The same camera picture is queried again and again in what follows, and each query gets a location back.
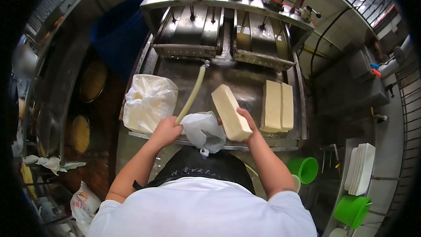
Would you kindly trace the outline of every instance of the tattoo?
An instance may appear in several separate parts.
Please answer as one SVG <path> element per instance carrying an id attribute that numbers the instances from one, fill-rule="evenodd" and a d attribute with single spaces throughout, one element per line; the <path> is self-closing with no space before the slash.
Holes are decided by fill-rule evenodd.
<path id="1" fill-rule="evenodd" d="M 293 188 L 283 188 L 282 191 L 293 191 L 293 192 L 295 192 L 295 189 L 293 189 Z"/>

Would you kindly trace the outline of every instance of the black apron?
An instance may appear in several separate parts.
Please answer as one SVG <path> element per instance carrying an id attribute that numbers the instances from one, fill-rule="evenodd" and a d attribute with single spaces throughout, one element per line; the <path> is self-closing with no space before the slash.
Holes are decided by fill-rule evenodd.
<path id="1" fill-rule="evenodd" d="M 193 146 L 185 146 L 178 151 L 147 187 L 158 187 L 182 177 L 204 177 L 234 182 L 256 195 L 253 182 L 241 160 L 226 151 L 204 157 Z M 136 181 L 133 187 L 135 190 L 144 188 Z"/>

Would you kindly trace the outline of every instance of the tofu press machine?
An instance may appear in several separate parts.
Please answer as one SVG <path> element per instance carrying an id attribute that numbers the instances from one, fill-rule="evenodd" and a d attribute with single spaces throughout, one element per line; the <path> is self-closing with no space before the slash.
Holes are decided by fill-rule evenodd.
<path id="1" fill-rule="evenodd" d="M 258 126 L 265 81 L 286 82 L 293 87 L 294 128 L 288 133 L 262 134 L 273 151 L 297 150 L 299 141 L 308 138 L 297 50 L 313 32 L 312 13 L 316 13 L 309 6 L 302 7 L 303 1 L 289 6 L 278 4 L 283 0 L 144 0 L 140 8 L 151 35 L 134 73 L 171 79 L 180 89 L 177 115 L 196 80 L 201 64 L 195 61 L 209 60 L 202 90 L 189 113 L 216 112 L 210 93 L 224 83 Z M 177 143 L 189 144 L 185 137 Z M 223 149 L 248 150 L 229 140 Z"/>

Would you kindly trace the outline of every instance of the hand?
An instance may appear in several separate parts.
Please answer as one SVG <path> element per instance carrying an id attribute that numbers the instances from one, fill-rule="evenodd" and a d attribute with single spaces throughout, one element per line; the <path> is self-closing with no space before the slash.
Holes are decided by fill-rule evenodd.
<path id="1" fill-rule="evenodd" d="M 253 132 L 253 134 L 251 134 L 247 139 L 245 139 L 243 141 L 243 143 L 248 145 L 251 140 L 255 139 L 255 137 L 261 136 L 261 134 L 259 132 L 259 129 L 256 126 L 256 123 L 254 122 L 250 113 L 246 109 L 238 107 L 237 113 L 239 113 L 240 115 L 245 117 L 245 119 L 247 120 L 248 126 L 250 127 L 251 131 Z"/>
<path id="2" fill-rule="evenodd" d="M 167 117 L 162 119 L 155 128 L 155 131 L 151 135 L 149 141 L 155 143 L 160 149 L 164 146 L 173 144 L 183 131 L 182 125 L 174 126 L 176 119 L 177 117 Z"/>

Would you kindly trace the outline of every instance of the white t-shirt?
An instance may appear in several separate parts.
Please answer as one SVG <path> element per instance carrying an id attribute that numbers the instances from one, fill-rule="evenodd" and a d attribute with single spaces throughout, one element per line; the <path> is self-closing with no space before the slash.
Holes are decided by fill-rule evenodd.
<path id="1" fill-rule="evenodd" d="M 88 237 L 316 237 L 297 193 L 269 201 L 237 183 L 184 177 L 131 194 L 124 203 L 101 203 Z"/>

